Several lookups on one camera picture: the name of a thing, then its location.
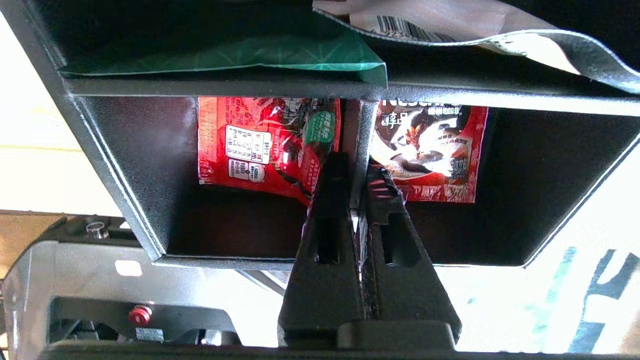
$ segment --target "wooden surface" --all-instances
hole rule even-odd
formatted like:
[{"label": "wooden surface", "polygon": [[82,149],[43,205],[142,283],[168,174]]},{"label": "wooden surface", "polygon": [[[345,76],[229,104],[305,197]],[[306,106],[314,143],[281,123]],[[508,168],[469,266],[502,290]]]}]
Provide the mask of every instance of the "wooden surface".
[{"label": "wooden surface", "polygon": [[22,251],[61,215],[0,212],[0,279]]}]

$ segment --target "black metal shelf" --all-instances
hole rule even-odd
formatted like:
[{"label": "black metal shelf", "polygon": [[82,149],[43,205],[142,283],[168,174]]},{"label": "black metal shelf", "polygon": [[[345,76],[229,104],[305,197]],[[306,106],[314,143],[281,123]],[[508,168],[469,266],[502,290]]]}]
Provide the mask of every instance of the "black metal shelf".
[{"label": "black metal shelf", "polygon": [[388,87],[357,81],[352,74],[249,68],[135,76],[69,77],[80,96],[272,96],[402,99],[494,108],[640,114],[631,95],[527,58],[475,47],[389,48],[370,40],[385,59]]},{"label": "black metal shelf", "polygon": [[[0,9],[96,173],[158,263],[287,270],[300,240],[305,209],[296,200],[198,186],[197,96],[400,99],[511,108],[496,111],[476,205],[408,207],[433,261],[448,264],[525,263],[628,152],[640,131],[640,96],[476,47],[369,40],[387,62],[386,88],[358,82],[352,74],[267,68],[94,78],[57,71],[69,58],[125,36],[127,26],[157,20],[162,2],[148,4],[0,0]],[[124,8],[126,13],[118,11]],[[368,159],[374,106],[367,106],[344,119],[343,150],[359,169],[354,179],[364,176]],[[218,220],[225,203],[237,215],[233,221]],[[243,218],[251,212],[259,224]],[[250,228],[261,226],[269,231]],[[248,231],[241,236],[238,229]],[[234,236],[241,239],[234,242]]]}]

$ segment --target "red button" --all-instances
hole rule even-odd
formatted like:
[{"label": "red button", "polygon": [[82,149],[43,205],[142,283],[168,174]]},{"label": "red button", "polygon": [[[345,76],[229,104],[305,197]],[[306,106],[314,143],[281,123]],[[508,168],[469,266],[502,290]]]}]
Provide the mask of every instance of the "red button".
[{"label": "red button", "polygon": [[135,326],[147,326],[151,321],[151,309],[144,305],[136,305],[129,312],[129,321]]}]

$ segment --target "sticker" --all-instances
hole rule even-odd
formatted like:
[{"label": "sticker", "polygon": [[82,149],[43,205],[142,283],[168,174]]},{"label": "sticker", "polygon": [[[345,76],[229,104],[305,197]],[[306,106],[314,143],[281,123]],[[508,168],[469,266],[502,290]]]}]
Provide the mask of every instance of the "sticker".
[{"label": "sticker", "polygon": [[142,276],[142,267],[135,260],[116,260],[116,272],[120,276]]},{"label": "sticker", "polygon": [[264,182],[264,165],[250,163],[249,180],[251,180],[252,183]]},{"label": "sticker", "polygon": [[335,129],[335,115],[329,111],[320,111],[307,123],[306,143],[332,142]]},{"label": "sticker", "polygon": [[229,177],[249,180],[249,163],[229,159]]},{"label": "sticker", "polygon": [[144,341],[155,341],[162,343],[164,341],[164,333],[162,329],[149,329],[146,327],[136,328],[136,338]]},{"label": "sticker", "polygon": [[271,153],[271,133],[245,130],[228,125],[226,134],[226,154],[229,158],[269,163]]}]

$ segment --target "barcode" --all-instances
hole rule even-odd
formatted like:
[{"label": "barcode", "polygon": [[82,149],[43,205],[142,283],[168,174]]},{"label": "barcode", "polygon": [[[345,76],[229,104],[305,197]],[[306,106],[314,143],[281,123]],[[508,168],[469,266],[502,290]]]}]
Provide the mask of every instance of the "barcode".
[{"label": "barcode", "polygon": [[415,24],[393,16],[378,16],[380,31],[391,37],[405,37],[428,42],[455,42],[449,35],[424,31]]}]

